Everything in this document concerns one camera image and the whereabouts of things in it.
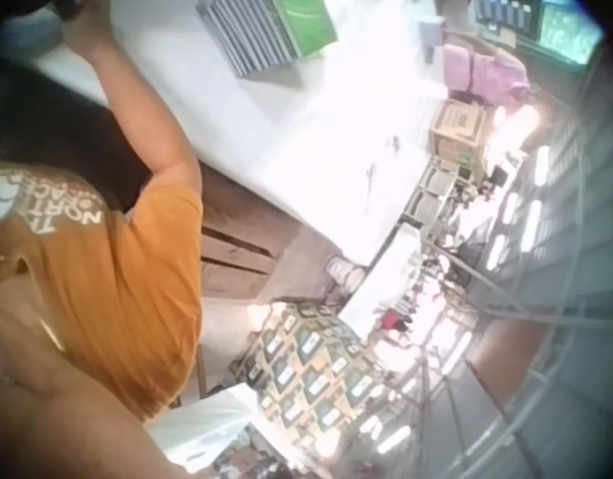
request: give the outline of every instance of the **white table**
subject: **white table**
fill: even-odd
[[[426,131],[446,91],[427,66],[416,15],[432,0],[329,0],[340,41],[322,57],[238,80],[196,0],[115,0],[118,36],[203,161],[367,265],[428,162]],[[31,64],[107,105],[65,46]],[[399,138],[394,154],[388,142]],[[375,162],[370,197],[367,171]]]

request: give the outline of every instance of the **cardboard box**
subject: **cardboard box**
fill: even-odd
[[[479,185],[484,179],[484,148],[490,134],[486,110],[456,100],[445,100],[429,128],[430,152],[473,172]]]

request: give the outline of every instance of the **patterned fabric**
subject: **patterned fabric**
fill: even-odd
[[[330,429],[343,435],[386,376],[348,326],[313,304],[275,307],[232,373],[259,392],[266,418],[307,453]]]

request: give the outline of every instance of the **merchandise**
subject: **merchandise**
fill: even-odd
[[[337,40],[323,0],[200,0],[198,11],[239,78]]]
[[[491,119],[486,110],[455,100],[439,107],[429,129],[430,151],[445,162],[471,170],[478,185],[484,179],[484,148]]]

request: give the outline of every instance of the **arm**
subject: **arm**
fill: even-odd
[[[184,131],[114,38],[110,0],[89,0],[63,22],[63,32],[96,72],[127,141],[153,174],[151,183],[184,184],[201,193],[200,165]]]

